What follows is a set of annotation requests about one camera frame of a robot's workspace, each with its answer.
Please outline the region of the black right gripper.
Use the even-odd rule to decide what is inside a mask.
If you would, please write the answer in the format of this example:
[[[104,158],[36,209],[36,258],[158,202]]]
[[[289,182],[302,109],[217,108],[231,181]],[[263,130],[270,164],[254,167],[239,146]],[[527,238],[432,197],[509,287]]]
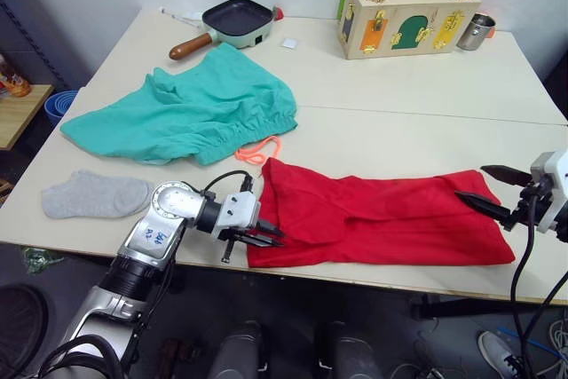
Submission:
[[[475,211],[502,222],[505,230],[511,231],[516,224],[529,225],[531,199],[537,197],[534,207],[533,222],[538,225],[552,202],[550,186],[531,185],[532,175],[505,165],[485,165],[481,170],[503,183],[512,186],[527,186],[520,193],[517,207],[511,211],[499,204],[475,193],[455,191],[454,194],[467,206]]]

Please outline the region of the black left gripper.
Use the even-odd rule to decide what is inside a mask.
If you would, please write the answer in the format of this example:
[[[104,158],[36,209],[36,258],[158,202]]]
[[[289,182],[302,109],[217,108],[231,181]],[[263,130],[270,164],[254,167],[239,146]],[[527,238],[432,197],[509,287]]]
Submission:
[[[225,228],[220,232],[220,240],[226,242],[221,262],[224,264],[230,263],[234,244],[237,241],[259,248],[282,247],[283,243],[273,237],[282,238],[283,236],[284,233],[278,226],[264,219],[258,219],[253,222],[253,225],[245,228],[236,226]]]

